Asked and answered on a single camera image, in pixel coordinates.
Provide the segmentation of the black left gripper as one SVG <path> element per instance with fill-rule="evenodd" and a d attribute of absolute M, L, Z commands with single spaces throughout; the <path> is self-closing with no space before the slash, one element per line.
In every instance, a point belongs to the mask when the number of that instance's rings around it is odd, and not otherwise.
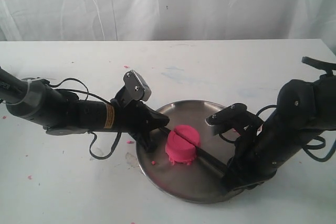
<path fill-rule="evenodd" d="M 170 122 L 167 115 L 153 110 L 142 101 L 132 100 L 125 105 L 126 87 L 123 86 L 111 100 L 114 107 L 114 126 L 128 133 L 147 152 L 154 152 L 157 144 L 150 138 L 150 132 L 165 127 Z"/>

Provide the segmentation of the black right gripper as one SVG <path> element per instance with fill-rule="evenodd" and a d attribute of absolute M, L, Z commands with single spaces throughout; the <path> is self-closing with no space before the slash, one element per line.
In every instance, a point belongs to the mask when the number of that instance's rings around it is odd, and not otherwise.
<path fill-rule="evenodd" d="M 233 141 L 234 156 L 229 159 L 227 172 L 221 178 L 221 183 L 227 191 L 253 189 L 276 175 L 276 170 L 269 174 L 258 171 L 256 162 L 259 155 L 249 154 L 257 139 L 257 130 L 262 124 L 263 120 L 250 112 L 243 112 L 224 122 L 222 133 L 235 129 L 239 134 Z"/>

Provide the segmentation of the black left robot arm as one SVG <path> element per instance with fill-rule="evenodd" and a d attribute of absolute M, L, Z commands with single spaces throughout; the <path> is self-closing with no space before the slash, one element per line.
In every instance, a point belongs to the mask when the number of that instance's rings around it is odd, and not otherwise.
<path fill-rule="evenodd" d="M 86 98 L 82 100 L 78 90 L 61 89 L 41 78 L 20 80 L 1 70 L 1 102 L 11 115 L 41 125 L 49 135 L 88 133 L 95 142 L 97 132 L 115 132 L 110 152 L 105 156 L 93 154 L 95 159 L 109 158 L 122 133 L 128 133 L 152 152 L 156 144 L 151 140 L 151 131 L 167 126 L 170 119 L 145 104 L 151 90 L 136 71 L 126 72 L 123 81 L 123 87 L 110 101 L 88 90 L 83 92 Z"/>

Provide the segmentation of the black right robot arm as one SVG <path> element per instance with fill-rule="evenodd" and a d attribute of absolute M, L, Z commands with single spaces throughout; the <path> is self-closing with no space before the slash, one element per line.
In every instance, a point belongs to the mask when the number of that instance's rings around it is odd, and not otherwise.
<path fill-rule="evenodd" d="M 324 131 L 335 130 L 335 64 L 309 57 L 302 63 L 325 71 L 315 82 L 293 79 L 279 91 L 275 110 L 265 121 L 253 115 L 245 124 L 229 120 L 239 137 L 222 184 L 227 191 L 254 188 L 273 178 L 288 159 L 304 150 L 318 162 L 335 153 L 333 145 L 324 158 L 313 156 L 309 142 Z"/>

